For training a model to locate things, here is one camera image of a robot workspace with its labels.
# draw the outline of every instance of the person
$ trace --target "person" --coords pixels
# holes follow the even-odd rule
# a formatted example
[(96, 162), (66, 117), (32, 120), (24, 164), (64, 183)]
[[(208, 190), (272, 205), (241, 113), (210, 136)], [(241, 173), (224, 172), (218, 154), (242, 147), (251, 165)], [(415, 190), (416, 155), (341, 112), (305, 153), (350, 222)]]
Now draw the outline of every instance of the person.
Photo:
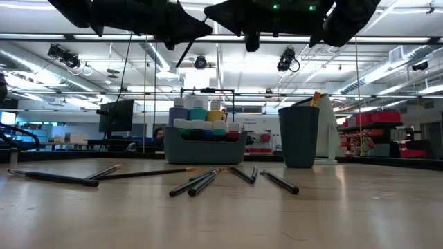
[(163, 151), (163, 128), (159, 127), (152, 134), (152, 144)]

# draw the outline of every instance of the shelf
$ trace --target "shelf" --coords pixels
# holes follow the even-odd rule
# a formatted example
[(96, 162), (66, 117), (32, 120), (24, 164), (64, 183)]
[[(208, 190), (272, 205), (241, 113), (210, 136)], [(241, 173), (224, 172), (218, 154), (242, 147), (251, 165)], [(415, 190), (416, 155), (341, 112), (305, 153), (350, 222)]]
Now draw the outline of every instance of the shelf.
[[(398, 126), (402, 126), (402, 122), (378, 122), (378, 123), (372, 123), (372, 124), (365, 124), (361, 126), (361, 129), (383, 129), (383, 128), (394, 128)], [(359, 131), (360, 126), (356, 127), (348, 127), (348, 128), (341, 128), (337, 129), (338, 132), (346, 132), (346, 131)]]

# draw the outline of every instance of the gray cup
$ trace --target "gray cup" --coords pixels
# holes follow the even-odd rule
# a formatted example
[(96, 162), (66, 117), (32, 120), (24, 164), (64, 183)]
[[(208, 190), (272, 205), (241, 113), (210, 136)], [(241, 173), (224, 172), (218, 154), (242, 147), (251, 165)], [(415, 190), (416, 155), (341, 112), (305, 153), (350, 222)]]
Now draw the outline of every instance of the gray cup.
[(278, 110), (284, 163), (291, 168), (311, 168), (317, 148), (317, 107), (285, 107)]

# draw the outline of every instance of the ceiling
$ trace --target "ceiling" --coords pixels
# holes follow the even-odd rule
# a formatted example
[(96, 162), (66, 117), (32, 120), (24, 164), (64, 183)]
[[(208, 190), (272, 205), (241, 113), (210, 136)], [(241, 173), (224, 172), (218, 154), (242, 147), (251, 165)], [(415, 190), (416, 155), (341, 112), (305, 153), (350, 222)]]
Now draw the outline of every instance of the ceiling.
[[(186, 0), (181, 1), (188, 14), (197, 19), (203, 19), (201, 10), (205, 6), (219, 3), (220, 0)], [(371, 18), (367, 30), (362, 30), (359, 36), (401, 36), (401, 37), (443, 37), (441, 23), (443, 21), (443, 1), (434, 3), (436, 11), (432, 14), (425, 12), (429, 7), (429, 0), (382, 0), (378, 11)], [(68, 22), (58, 11), (51, 8), (45, 1), (6, 1), (0, 0), (0, 33), (61, 33), (61, 34), (94, 34), (92, 29), (76, 28)], [(215, 27), (213, 21), (207, 24)], [(217, 25), (218, 34), (230, 34), (226, 29)], [(125, 30), (105, 28), (105, 34), (126, 34)], [(95, 84), (103, 91), (118, 91), (124, 71), (125, 58), (128, 43), (123, 42), (48, 42), (48, 41), (9, 41), (15, 46), (22, 48), (30, 54), (36, 55), (48, 63), (54, 63), (64, 67), (59, 62), (47, 55), (51, 44), (59, 44), (61, 47), (78, 54), (82, 62), (87, 63), (93, 69), (91, 75), (79, 74), (83, 80)], [(180, 73), (185, 77), (186, 72), (194, 71), (192, 59), (198, 55), (204, 55), (213, 68), (205, 69), (210, 78), (210, 87), (218, 88), (217, 70), (220, 70), (220, 84), (225, 89), (235, 89), (239, 92), (263, 93), (266, 89), (272, 89), (274, 93), (336, 93), (344, 82), (357, 76), (358, 72), (364, 73), (371, 66), (382, 63), (389, 58), (389, 52), (398, 47), (398, 44), (380, 45), (345, 45), (342, 48), (334, 48), (319, 44), (313, 48), (306, 48), (306, 44), (261, 44), (260, 49), (254, 53), (247, 53), (242, 43), (195, 43), (189, 50), (181, 68), (175, 71), (174, 67), (187, 44), (179, 44), (174, 51), (166, 49), (162, 43), (151, 43), (156, 48), (159, 58), (163, 58), (172, 69), (171, 73)], [(219, 47), (219, 63), (217, 63), (217, 46)], [(297, 73), (279, 73), (276, 69), (279, 57), (286, 47), (293, 47), (299, 54), (300, 70)], [(137, 42), (131, 43), (125, 70), (123, 86), (128, 86), (130, 91), (143, 91), (146, 81), (147, 91), (179, 91), (183, 78), (179, 80), (160, 80), (155, 77), (159, 71), (155, 70), (153, 58), (146, 58), (145, 51)], [(107, 69), (120, 71), (118, 79), (109, 79)], [(440, 68), (440, 59), (434, 58), (430, 69)], [(396, 72), (398, 76), (405, 76), (406, 69)], [(363, 86), (365, 94), (378, 94), (380, 91), (398, 84), (393, 77), (383, 77), (376, 82)], [(142, 96), (125, 96), (124, 98), (141, 99)], [(289, 98), (288, 102), (297, 101), (300, 98)], [(263, 97), (242, 97), (239, 100), (263, 101)], [(281, 98), (273, 98), (270, 101), (279, 102)]]

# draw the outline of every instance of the table surface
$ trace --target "table surface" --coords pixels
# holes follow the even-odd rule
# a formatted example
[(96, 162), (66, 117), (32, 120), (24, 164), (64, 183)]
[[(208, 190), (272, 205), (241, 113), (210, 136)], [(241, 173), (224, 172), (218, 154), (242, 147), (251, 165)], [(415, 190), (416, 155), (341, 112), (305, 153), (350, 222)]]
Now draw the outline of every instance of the table surface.
[[(90, 158), (19, 163), (18, 168), (85, 177), (184, 165)], [(198, 196), (168, 192), (197, 172), (102, 181), (98, 188), (27, 180), (0, 171), (1, 248), (441, 248), (443, 172), (374, 165), (287, 169), (299, 195), (263, 176), (255, 186), (223, 172)]]

